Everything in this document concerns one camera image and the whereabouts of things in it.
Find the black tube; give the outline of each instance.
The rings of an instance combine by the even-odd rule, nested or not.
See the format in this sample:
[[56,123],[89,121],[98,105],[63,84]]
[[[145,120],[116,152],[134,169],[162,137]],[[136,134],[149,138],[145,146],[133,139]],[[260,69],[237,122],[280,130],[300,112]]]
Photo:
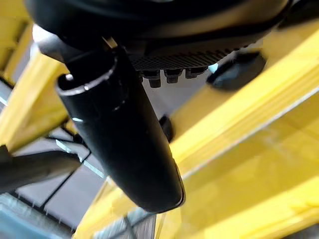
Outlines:
[[110,54],[109,71],[82,85],[61,76],[57,91],[106,173],[138,206],[165,212],[184,202],[183,184],[135,71],[119,59]]
[[0,194],[69,173],[81,166],[76,154],[62,151],[12,157],[2,147],[0,157]]

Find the yellow beam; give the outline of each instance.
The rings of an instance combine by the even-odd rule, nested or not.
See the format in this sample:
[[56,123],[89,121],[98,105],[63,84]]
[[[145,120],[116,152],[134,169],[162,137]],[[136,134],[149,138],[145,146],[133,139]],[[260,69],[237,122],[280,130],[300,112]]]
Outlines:
[[12,85],[15,85],[15,82],[11,79],[13,73],[20,62],[22,56],[25,54],[25,50],[32,40],[32,23],[29,23],[23,31],[21,38],[18,41],[18,45],[15,47],[15,51],[10,56],[10,59],[5,66],[3,71],[3,77]]
[[54,90],[64,65],[40,53],[33,56],[0,115],[0,144],[16,151],[67,119]]
[[[179,216],[166,214],[165,234],[157,238],[273,238],[319,218],[319,138],[282,119],[264,127],[317,91],[319,21],[311,24],[266,37],[267,69],[243,89],[205,86],[173,115],[177,138],[170,146],[186,203]],[[286,33],[289,47],[276,41]],[[99,194],[75,238],[91,237],[134,208],[120,189],[104,188],[112,193]],[[110,210],[101,210],[106,206]]]
[[18,46],[18,43],[16,41],[1,41],[0,40],[0,48],[9,48],[9,49],[15,49]]

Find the black wire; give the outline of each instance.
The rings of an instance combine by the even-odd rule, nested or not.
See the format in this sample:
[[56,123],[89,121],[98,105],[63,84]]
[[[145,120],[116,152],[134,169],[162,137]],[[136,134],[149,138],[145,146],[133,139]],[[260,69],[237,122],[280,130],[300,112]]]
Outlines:
[[74,144],[81,144],[82,145],[82,143],[78,143],[78,142],[74,142],[73,140],[70,140],[70,139],[63,139],[63,138],[58,138],[58,137],[47,136],[47,137],[45,137],[45,139],[58,140],[58,141],[61,141],[61,142],[74,143]]
[[[86,155],[86,156],[83,158],[83,160],[82,160],[82,162],[81,162],[81,165],[84,163],[85,160],[87,160],[87,159],[90,157],[91,153],[92,153],[92,152],[89,151],[88,155]],[[75,173],[75,171],[76,171],[76,170],[72,171],[72,172],[59,184],[59,186],[57,186],[57,187],[55,188],[55,190],[49,195],[49,197],[47,197],[47,198],[45,199],[45,201],[42,203],[42,205],[41,205],[41,207],[40,207],[42,210],[44,210],[44,207],[46,206],[46,204],[47,204],[47,203],[54,197],[54,195],[61,189],[61,187],[66,183],[66,181],[68,181],[68,179],[69,179],[70,177],[72,177],[72,175]]]
[[127,216],[124,216],[124,222],[126,224],[126,230],[129,231],[130,236],[132,237],[132,239],[137,239],[137,237],[136,237],[136,235],[135,235],[135,233],[133,231],[133,227],[132,227],[132,225],[130,223],[130,220],[128,219]]

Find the black cylindrical pipe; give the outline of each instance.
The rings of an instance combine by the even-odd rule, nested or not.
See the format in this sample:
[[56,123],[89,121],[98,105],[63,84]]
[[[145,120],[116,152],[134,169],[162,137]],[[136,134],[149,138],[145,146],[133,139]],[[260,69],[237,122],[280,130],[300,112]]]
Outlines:
[[80,135],[116,184],[146,211],[184,202],[168,141],[135,71],[114,54],[97,79],[61,76],[57,91]]

